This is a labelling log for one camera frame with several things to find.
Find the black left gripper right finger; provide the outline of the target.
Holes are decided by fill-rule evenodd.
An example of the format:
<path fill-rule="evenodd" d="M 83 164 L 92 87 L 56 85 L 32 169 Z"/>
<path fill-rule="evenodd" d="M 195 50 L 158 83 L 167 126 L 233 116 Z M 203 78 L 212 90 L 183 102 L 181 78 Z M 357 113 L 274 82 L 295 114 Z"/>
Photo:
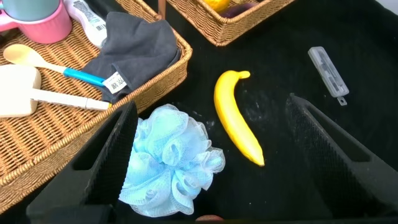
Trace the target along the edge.
<path fill-rule="evenodd" d="M 335 217 L 397 215 L 397 171 L 309 101 L 290 94 L 287 123 Z"/>

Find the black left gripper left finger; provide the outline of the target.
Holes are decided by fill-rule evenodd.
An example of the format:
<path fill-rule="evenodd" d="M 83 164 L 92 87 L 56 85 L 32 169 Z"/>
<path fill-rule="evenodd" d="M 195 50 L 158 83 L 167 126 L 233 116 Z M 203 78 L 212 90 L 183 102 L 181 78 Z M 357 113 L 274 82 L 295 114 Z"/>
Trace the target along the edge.
<path fill-rule="evenodd" d="M 30 222 L 113 222 L 137 120 L 135 102 L 117 109 L 29 204 Z"/>

